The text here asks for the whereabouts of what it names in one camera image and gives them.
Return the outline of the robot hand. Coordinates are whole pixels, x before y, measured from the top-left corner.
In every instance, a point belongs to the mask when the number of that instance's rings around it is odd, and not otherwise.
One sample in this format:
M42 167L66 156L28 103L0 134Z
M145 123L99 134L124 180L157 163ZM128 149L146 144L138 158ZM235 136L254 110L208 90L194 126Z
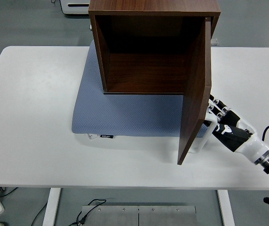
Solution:
M229 150L244 155L255 165L269 161L269 146L258 137L254 127L221 100L214 96L209 99L208 110L218 121L213 135Z

